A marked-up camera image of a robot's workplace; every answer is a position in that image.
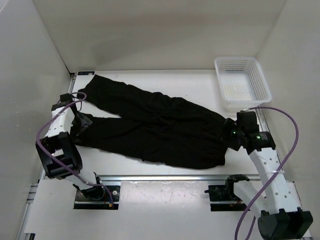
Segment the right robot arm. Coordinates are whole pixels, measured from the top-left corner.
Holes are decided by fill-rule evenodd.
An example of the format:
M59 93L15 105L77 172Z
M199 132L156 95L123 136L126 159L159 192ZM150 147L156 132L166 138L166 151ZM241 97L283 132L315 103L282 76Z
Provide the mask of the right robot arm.
M254 108L237 112L236 120L228 118L222 128L221 140L235 151L246 150L253 162L262 187L256 190L246 175L231 175L225 183L224 193L230 200L240 199L246 208L235 228L237 239L241 224L248 212L254 215L264 240L302 239L313 223L310 211L303 210L292 194L282 168L295 150L299 129L295 129L293 146L284 158L278 160L276 144L270 132L260 131Z

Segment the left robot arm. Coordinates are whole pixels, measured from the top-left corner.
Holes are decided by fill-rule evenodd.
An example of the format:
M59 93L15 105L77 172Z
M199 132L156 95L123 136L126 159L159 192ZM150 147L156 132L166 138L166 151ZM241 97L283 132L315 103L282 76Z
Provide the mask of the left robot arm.
M52 105L52 119L37 133L35 147L46 177L69 181L84 197L99 201L107 191L95 172L83 170L75 145L77 137L93 123L77 109L76 104L87 97L80 95L82 98L75 93L62 94Z

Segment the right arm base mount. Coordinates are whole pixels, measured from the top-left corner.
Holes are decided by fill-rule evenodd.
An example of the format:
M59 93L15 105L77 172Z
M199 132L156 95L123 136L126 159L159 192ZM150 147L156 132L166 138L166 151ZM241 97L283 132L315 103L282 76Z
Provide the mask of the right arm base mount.
M211 212L242 212L247 205L234 193L234 184L250 179L243 174L230 175L224 184L209 185L204 191L209 195Z

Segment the black trousers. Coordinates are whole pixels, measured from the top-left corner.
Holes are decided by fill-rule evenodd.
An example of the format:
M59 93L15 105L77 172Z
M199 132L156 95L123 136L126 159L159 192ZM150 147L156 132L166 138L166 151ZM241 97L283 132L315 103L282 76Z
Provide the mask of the black trousers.
M76 138L79 146L194 170L226 162L228 146L220 137L226 119L214 111L100 75L79 90L82 95L112 117L89 114L91 125Z

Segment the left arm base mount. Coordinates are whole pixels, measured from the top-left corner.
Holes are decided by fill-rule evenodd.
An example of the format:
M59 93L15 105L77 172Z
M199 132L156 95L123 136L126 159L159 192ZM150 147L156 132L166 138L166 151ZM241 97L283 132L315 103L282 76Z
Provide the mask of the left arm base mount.
M121 186L111 184L106 187L111 194L104 188L86 194L77 189L73 208L75 210L118 210Z

